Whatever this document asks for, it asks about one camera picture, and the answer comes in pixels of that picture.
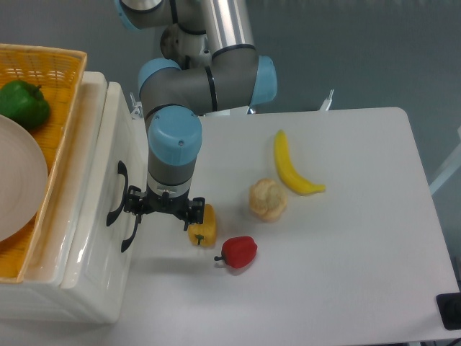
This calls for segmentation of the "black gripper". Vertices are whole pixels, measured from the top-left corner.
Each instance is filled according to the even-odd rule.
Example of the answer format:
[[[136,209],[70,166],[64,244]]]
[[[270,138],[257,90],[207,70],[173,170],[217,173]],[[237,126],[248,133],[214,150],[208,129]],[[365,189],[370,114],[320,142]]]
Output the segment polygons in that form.
[[[179,185],[166,185],[149,179],[146,191],[130,185],[125,195],[123,210],[135,216],[135,222],[141,223],[142,216],[150,213],[171,214],[183,218],[184,231],[192,224],[203,224],[205,199],[203,197],[189,199],[191,180]]]

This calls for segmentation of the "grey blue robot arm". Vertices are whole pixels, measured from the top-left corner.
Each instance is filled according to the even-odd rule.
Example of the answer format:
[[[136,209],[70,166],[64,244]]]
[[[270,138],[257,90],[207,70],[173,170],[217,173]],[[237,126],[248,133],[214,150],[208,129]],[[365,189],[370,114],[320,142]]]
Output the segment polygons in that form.
[[[144,190],[126,185],[107,223],[124,212],[136,218],[159,212],[187,225],[202,223],[205,199],[189,197],[202,144],[200,117],[272,101],[277,93],[274,64],[256,52],[245,1],[116,1],[115,6],[132,30],[177,25],[187,34],[204,35],[208,57],[198,67],[182,68],[164,55],[140,69],[147,185]]]

